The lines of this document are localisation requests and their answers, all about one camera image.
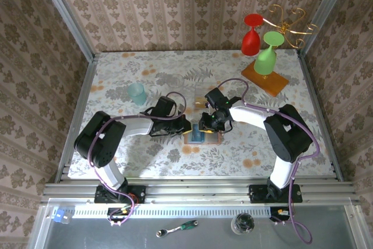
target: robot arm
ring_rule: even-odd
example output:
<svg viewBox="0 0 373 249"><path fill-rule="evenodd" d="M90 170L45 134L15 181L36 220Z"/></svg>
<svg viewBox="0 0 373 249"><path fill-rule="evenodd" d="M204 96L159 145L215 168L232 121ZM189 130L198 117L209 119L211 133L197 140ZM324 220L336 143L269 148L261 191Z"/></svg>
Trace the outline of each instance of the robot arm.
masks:
<svg viewBox="0 0 373 249"><path fill-rule="evenodd" d="M272 148L277 154L275 166L267 183L268 195L279 199L290 183L297 158L307 151L312 139L289 120L277 114L257 110L255 106L248 107L239 97L229 100L218 88L211 90L205 97L208 105L216 111L212 115L202 114L199 122L200 131L224 132L226 122L230 123L232 129L232 121L246 122L267 131ZM307 127L293 106L286 104L279 111Z"/></svg>
<svg viewBox="0 0 373 249"><path fill-rule="evenodd" d="M161 96L156 106L143 112L141 118L124 117L121 120L110 122L94 144L91 155L96 173L105 185L121 193L127 194L129 192L128 188L130 186L128 186L126 178L121 174L114 161L114 155L123 137L131 135L150 135L152 137L169 135L172 137L192 130L191 123L185 118L184 114L178 118L168 117L174 107L176 108L174 100ZM88 151L94 137L110 119L111 117L105 112L96 112L76 138L74 148L83 158L88 158ZM125 198L121 199L120 196L113 193L109 196L106 195L106 197L113 202L125 201Z"/></svg>

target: floral tablecloth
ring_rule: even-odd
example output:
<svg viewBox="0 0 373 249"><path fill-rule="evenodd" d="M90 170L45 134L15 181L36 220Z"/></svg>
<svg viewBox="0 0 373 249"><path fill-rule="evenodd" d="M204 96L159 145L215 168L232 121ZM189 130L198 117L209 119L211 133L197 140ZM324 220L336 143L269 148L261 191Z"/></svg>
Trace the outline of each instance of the floral tablecloth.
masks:
<svg viewBox="0 0 373 249"><path fill-rule="evenodd" d="M249 82L246 101L275 109L290 103L300 112L321 145L322 153L298 169L298 175L332 176L333 168L321 137L314 108L309 97L299 60L294 50L277 50L275 71L290 82L277 97L269 96ZM188 102L187 119L198 122L194 109L196 87L201 83L216 85L228 78L241 78L241 71L254 57L240 51L167 51L109 52L100 55L96 74L83 117L82 127L96 111L111 116L137 114L155 105L161 95L178 91ZM133 82L145 86L147 100L136 106L126 93ZM231 98L241 96L245 86L226 83L222 92ZM170 96L182 103L178 96ZM234 123L233 131L224 135L219 145L185 145L183 136L151 138L138 135L122 138L115 161L126 177L161 176L269 176L275 163L266 132L244 123ZM69 177L95 178L87 160L75 152Z"/></svg>

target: red wine glass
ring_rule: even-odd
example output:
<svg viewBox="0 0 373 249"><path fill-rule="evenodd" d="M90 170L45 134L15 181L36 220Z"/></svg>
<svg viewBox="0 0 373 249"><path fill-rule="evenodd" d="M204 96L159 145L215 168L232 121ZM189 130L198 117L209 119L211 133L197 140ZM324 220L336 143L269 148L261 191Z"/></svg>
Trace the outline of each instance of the red wine glass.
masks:
<svg viewBox="0 0 373 249"><path fill-rule="evenodd" d="M256 55L261 48L261 39L254 27L263 23L263 17L259 14L248 14L245 23L251 26L251 30L242 39L241 51L245 55Z"/></svg>

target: wall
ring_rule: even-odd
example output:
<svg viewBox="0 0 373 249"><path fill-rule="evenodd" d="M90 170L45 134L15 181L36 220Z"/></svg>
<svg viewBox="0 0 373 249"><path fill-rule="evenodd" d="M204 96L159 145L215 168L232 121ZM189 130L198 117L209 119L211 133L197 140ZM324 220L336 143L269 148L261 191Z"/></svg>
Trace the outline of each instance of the wall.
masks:
<svg viewBox="0 0 373 249"><path fill-rule="evenodd" d="M337 0L307 57L345 179L373 233L373 0Z"/></svg>
<svg viewBox="0 0 373 249"><path fill-rule="evenodd" d="M92 49L129 50L221 50L238 49L249 27L249 13L270 17L267 8L277 3L285 16L302 7L307 18L297 28L305 29L321 0L66 0ZM269 26L262 26L263 35Z"/></svg>
<svg viewBox="0 0 373 249"><path fill-rule="evenodd" d="M0 0L0 248L24 248L87 67L51 0Z"/></svg>

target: green wine glass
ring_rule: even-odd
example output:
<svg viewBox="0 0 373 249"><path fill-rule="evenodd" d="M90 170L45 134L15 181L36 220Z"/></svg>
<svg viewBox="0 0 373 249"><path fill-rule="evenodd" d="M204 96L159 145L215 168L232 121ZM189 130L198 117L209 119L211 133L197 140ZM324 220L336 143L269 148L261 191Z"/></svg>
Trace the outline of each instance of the green wine glass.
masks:
<svg viewBox="0 0 373 249"><path fill-rule="evenodd" d="M269 48L263 50L254 63L254 70L260 75L269 75L275 68L276 53L273 46L282 45L285 41L284 36L277 31L269 31L264 34L264 42L269 45Z"/></svg>

